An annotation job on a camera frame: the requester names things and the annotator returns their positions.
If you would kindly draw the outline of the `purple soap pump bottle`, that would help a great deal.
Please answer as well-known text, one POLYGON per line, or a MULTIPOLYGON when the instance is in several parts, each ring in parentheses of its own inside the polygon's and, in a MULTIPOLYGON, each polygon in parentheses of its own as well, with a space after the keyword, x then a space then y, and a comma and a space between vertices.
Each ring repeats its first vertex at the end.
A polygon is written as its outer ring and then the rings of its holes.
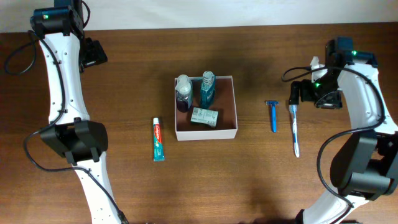
POLYGON ((193 103, 193 84, 187 75, 180 75, 175 86, 177 109, 183 113, 189 111, 193 103))

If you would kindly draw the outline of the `green white soap box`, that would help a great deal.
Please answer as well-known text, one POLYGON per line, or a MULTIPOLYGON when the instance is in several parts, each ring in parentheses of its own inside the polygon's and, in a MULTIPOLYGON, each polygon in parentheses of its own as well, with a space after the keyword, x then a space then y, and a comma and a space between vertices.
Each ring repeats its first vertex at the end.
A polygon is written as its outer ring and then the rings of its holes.
POLYGON ((217 119, 217 111, 194 108, 190 121, 193 123, 206 124, 212 128, 215 128, 217 124, 217 119))

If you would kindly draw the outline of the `green mouthwash bottle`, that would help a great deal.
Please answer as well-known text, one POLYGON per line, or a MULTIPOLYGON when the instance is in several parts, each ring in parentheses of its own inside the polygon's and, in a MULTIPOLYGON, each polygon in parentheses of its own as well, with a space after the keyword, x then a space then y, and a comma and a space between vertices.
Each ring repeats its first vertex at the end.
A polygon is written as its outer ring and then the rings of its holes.
POLYGON ((207 109, 213 103, 215 97, 216 75, 211 71, 205 71, 202 76, 200 105, 207 109))

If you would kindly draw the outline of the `Colgate toothpaste tube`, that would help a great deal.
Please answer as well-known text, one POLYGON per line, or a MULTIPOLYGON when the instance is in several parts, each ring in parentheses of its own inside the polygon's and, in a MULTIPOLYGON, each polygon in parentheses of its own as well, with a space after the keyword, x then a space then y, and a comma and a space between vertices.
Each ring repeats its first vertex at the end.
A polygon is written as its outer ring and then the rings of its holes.
POLYGON ((153 133, 154 133, 154 161, 164 161, 164 148, 162 144, 161 128, 158 118, 153 119, 153 133))

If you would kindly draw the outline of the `white open cardboard box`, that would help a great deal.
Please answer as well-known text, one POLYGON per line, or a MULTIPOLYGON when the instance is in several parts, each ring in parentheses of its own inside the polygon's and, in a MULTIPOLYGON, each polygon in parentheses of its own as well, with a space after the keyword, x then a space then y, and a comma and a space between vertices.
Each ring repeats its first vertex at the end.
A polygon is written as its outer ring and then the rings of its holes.
POLYGON ((217 111, 218 117, 214 128, 206 124, 193 123, 193 111, 181 112, 174 107, 175 133, 179 141, 233 139, 238 131, 234 82, 232 76, 217 76, 215 99, 209 107, 217 111))

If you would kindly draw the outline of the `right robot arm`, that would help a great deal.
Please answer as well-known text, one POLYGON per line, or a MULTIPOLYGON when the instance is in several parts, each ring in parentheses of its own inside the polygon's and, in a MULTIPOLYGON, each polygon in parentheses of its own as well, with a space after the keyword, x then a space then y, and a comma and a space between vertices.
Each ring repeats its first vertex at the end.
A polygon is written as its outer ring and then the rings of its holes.
POLYGON ((313 58, 305 72, 291 78, 294 153, 300 155, 297 107, 309 101, 317 108, 340 109, 346 103, 351 128, 328 138, 317 156, 317 172, 326 188, 296 223, 341 223, 356 208, 390 195, 397 188, 397 125, 379 87, 374 54, 349 48, 327 48, 325 63, 313 58))

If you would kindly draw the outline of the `blue white toothbrush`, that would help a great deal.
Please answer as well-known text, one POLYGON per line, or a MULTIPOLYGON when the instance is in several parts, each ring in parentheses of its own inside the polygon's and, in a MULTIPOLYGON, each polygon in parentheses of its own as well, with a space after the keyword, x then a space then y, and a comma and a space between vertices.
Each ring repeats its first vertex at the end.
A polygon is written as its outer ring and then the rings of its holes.
POLYGON ((298 129, 297 129, 297 105, 289 105, 289 112, 292 115, 292 134, 294 142, 294 154, 296 158, 299 158, 300 148, 299 148, 298 129))

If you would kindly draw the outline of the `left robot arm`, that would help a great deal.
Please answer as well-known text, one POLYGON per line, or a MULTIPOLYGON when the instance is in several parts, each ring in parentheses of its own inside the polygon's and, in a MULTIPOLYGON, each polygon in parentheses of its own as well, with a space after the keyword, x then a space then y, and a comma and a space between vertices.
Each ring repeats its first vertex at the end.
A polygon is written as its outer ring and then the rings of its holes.
POLYGON ((30 18, 45 56, 50 90, 49 125, 41 140, 67 160, 83 187, 92 223, 127 223, 117 206, 106 169, 108 135, 104 124, 91 121, 83 99, 81 73, 107 62, 97 40, 85 36, 89 18, 83 1, 55 1, 30 18))

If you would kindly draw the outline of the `blue disposable razor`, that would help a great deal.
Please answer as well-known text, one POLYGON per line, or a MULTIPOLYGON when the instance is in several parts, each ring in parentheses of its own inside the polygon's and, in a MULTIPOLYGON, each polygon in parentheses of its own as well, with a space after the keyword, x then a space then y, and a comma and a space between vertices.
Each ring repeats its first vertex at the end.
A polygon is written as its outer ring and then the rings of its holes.
POLYGON ((276 113, 276 106, 279 104, 276 100, 268 100, 266 101, 266 105, 271 107, 271 127, 272 132, 277 132, 277 113, 276 113))

